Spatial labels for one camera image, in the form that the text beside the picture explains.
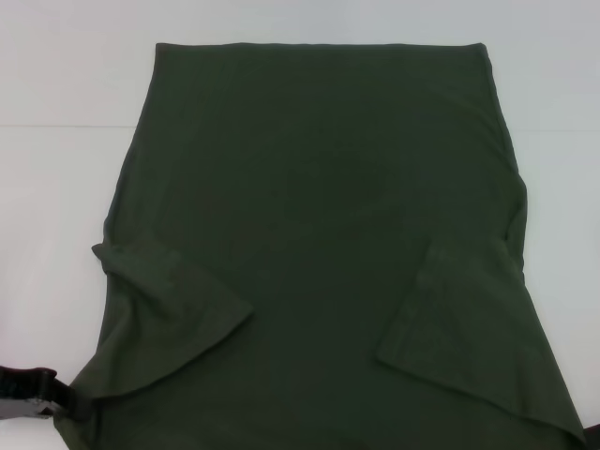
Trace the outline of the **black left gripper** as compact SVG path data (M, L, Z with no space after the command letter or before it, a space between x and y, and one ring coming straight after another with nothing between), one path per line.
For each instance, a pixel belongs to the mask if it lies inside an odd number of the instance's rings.
M1 417L50 418L74 421L90 417L90 399L56 380L57 372L45 367L1 367Z

